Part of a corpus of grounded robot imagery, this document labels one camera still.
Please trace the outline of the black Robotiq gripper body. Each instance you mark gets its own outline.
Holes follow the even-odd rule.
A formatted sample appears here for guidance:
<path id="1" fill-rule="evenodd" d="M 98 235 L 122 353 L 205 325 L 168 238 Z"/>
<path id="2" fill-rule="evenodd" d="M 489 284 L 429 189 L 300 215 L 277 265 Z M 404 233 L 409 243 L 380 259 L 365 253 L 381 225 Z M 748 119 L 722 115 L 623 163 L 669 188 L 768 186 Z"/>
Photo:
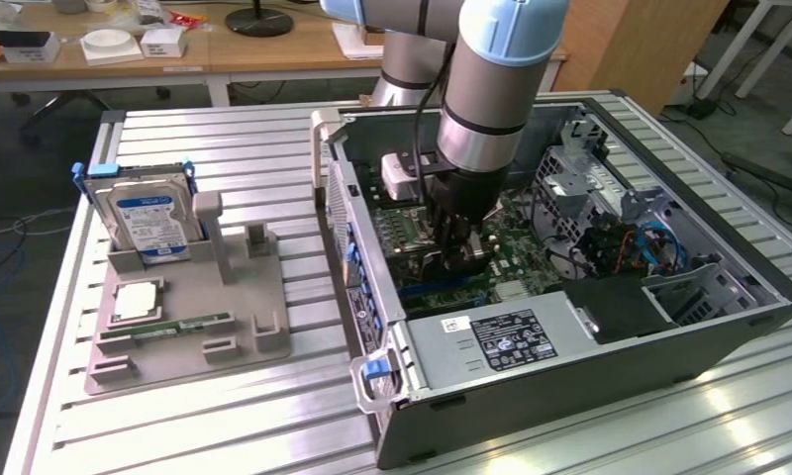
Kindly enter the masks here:
<path id="1" fill-rule="evenodd" d="M 429 189 L 435 211 L 480 223 L 496 204 L 507 175 L 507 167 L 489 172 L 455 168 L 437 173 Z"/>

